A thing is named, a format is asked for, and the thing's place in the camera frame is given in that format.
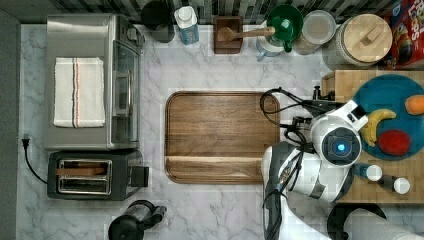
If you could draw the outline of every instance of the cereal box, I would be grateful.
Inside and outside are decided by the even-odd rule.
[[[424,0],[403,0],[385,17],[393,44],[384,58],[385,69],[424,67]]]

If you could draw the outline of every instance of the banana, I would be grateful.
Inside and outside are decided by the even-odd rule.
[[[393,119],[396,117],[396,113],[390,109],[377,109],[368,115],[368,123],[361,128],[360,132],[362,138],[371,147],[375,147],[377,142],[377,125],[384,119]]]

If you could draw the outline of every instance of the plastic bottle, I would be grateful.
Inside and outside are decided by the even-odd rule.
[[[378,181],[383,175],[383,171],[377,165],[367,163],[355,163],[353,165],[353,173],[370,181]]]
[[[174,15],[184,45],[198,42],[199,28],[197,26],[197,17],[194,9],[190,6],[182,7],[176,10]]]
[[[408,179],[388,175],[383,175],[380,180],[378,180],[378,184],[382,188],[397,192],[399,194],[407,193],[411,187]]]

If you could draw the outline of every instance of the blue light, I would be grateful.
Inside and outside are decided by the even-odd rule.
[[[346,149],[346,146],[344,144],[339,144],[339,145],[337,145],[337,149],[339,151],[344,151]]]

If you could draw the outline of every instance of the wooden tray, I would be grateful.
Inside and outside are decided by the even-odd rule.
[[[166,104],[165,167],[177,183],[261,184],[280,129],[263,115],[262,92],[177,92]],[[266,110],[279,109],[268,98]],[[279,122],[279,114],[273,120]]]

